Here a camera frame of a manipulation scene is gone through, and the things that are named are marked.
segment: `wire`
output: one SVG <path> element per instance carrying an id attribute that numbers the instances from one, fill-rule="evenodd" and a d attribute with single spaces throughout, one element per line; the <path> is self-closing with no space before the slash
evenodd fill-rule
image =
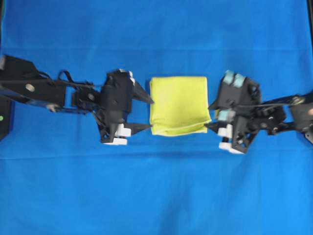
<path id="1" fill-rule="evenodd" d="M 73 87 L 87 87 L 87 88 L 92 88 L 96 87 L 95 85 L 87 85 L 87 84 L 80 84 L 80 83 L 75 83 L 75 82 L 67 82 L 64 80 L 50 80 L 48 81 L 46 79 L 32 79 L 32 80 L 0 80 L 0 84 L 25 84 L 25 83 L 47 83 L 47 82 L 53 82 L 55 85 L 61 86 L 61 85 L 66 85 L 66 86 L 73 86 Z"/>
<path id="2" fill-rule="evenodd" d="M 288 104 L 288 103 L 273 103 L 273 104 L 255 104 L 255 105 L 236 105 L 241 108 L 259 108 L 259 107 L 270 107 L 270 106 L 284 106 L 284 105 L 296 105 L 296 104 Z"/>

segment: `screw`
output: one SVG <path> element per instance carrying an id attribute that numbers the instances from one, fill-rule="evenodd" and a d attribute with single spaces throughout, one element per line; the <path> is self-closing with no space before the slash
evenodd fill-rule
<path id="1" fill-rule="evenodd" d="M 267 126 L 268 126 L 268 125 L 267 125 L 266 123 L 264 123 L 264 122 L 261 123 L 261 127 L 262 127 L 262 128 L 267 128 Z"/>
<path id="2" fill-rule="evenodd" d="M 305 98 L 302 96 L 296 96 L 293 98 L 293 104 L 302 104 L 305 101 Z"/>
<path id="3" fill-rule="evenodd" d="M 29 83 L 26 84 L 25 88 L 27 90 L 29 90 L 30 92 L 34 92 L 35 91 L 35 87 Z"/>
<path id="4" fill-rule="evenodd" d="M 88 94 L 88 98 L 94 101 L 94 95 L 93 94 Z"/>

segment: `yellow towel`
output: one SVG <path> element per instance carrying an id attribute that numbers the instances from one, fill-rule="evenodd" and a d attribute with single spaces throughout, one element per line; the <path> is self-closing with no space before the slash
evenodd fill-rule
<path id="1" fill-rule="evenodd" d="M 153 77 L 150 92 L 152 134 L 180 136 L 206 133 L 211 121 L 206 77 Z"/>

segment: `blue surface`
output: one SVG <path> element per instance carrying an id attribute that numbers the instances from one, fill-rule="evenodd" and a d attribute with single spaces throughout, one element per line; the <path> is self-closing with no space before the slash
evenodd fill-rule
<path id="1" fill-rule="evenodd" d="M 7 1 L 1 51 L 96 84 L 115 68 L 142 85 L 205 75 L 210 102 L 230 69 L 267 100 L 313 88 L 305 2 Z M 313 149 L 294 132 L 261 133 L 238 156 L 213 133 L 103 146 L 90 115 L 15 114 L 0 142 L 0 235 L 313 233 Z M 148 106 L 135 101 L 129 120 L 148 123 Z"/>

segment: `yellow cloth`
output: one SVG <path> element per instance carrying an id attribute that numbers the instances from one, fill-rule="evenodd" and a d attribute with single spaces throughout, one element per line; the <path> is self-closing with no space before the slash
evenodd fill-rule
<path id="1" fill-rule="evenodd" d="M 206 77 L 153 77 L 150 92 L 152 134 L 180 136 L 206 133 L 211 121 Z"/>

